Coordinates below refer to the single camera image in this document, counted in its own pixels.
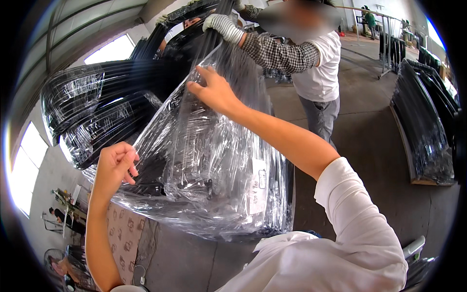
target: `work glove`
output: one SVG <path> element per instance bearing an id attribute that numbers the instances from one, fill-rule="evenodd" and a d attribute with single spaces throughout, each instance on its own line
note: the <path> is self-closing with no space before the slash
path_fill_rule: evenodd
<path id="1" fill-rule="evenodd" d="M 233 3 L 233 9 L 237 12 L 245 10 L 245 4 L 241 2 L 241 0 L 235 0 Z"/>
<path id="2" fill-rule="evenodd" d="M 187 6 L 190 6 L 191 4 L 194 4 L 195 2 L 198 2 L 198 1 L 201 1 L 201 0 L 191 0 L 190 2 L 188 2 Z"/>
<path id="3" fill-rule="evenodd" d="M 244 32 L 238 29 L 232 19 L 227 15 L 211 14 L 208 16 L 203 24 L 203 31 L 208 28 L 213 28 L 218 31 L 225 41 L 238 44 Z"/>
<path id="4" fill-rule="evenodd" d="M 166 21 L 167 19 L 169 18 L 169 16 L 167 14 L 163 14 L 161 16 L 159 16 L 158 19 L 156 19 L 156 24 L 160 23 L 160 22 L 164 22 Z"/>

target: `factory floor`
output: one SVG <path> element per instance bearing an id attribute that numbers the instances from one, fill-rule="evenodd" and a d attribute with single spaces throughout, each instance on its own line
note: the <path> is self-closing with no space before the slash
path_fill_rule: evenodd
<path id="1" fill-rule="evenodd" d="M 344 47 L 368 50 L 378 57 L 378 47 Z M 342 53 L 354 62 L 380 71 L 374 62 Z M 457 206 L 459 186 L 411 185 L 404 148 L 389 101 L 397 75 L 377 79 L 375 73 L 341 60 L 339 68 L 340 113 L 332 140 L 363 180 L 372 201 L 394 229 L 402 246 L 426 237 L 422 256 L 440 254 Z M 267 80 L 268 92 L 278 118 L 306 128 L 305 113 L 293 86 Z M 335 239 L 324 208 L 314 199 L 316 182 L 296 169 L 294 229 L 313 229 Z M 139 242 L 136 264 L 146 272 L 151 291 L 215 291 L 243 269 L 254 257 L 255 243 L 212 242 L 147 220 Z M 134 272 L 139 283 L 141 268 Z"/>

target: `white shirt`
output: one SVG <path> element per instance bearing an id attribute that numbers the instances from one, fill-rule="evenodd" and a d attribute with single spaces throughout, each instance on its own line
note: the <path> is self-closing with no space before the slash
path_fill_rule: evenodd
<path id="1" fill-rule="evenodd" d="M 339 81 L 337 73 L 340 61 L 340 39 L 333 31 L 327 35 L 312 38 L 294 37 L 296 44 L 309 42 L 319 51 L 319 65 L 302 73 L 292 74 L 293 84 L 298 95 L 304 99 L 328 102 L 339 97 Z"/>
<path id="2" fill-rule="evenodd" d="M 399 291 L 407 262 L 394 230 L 343 157 L 319 177 L 323 206 L 336 241 L 294 231 L 262 240 L 253 261 L 219 292 Z"/>

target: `green shirt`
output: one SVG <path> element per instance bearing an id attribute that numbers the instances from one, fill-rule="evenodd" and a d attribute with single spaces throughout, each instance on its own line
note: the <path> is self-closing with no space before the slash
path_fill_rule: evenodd
<path id="1" fill-rule="evenodd" d="M 365 14 L 365 20 L 368 22 L 369 27 L 376 26 L 375 16 L 372 13 Z"/>

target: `paper label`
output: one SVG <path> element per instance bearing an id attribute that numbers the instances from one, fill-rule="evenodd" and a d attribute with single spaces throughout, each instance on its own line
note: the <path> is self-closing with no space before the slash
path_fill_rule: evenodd
<path id="1" fill-rule="evenodd" d="M 266 173 L 266 162 L 259 159 L 252 159 L 253 177 L 251 179 L 248 193 L 250 201 L 250 215 L 264 212 L 266 209 L 266 185 L 268 174 Z"/>

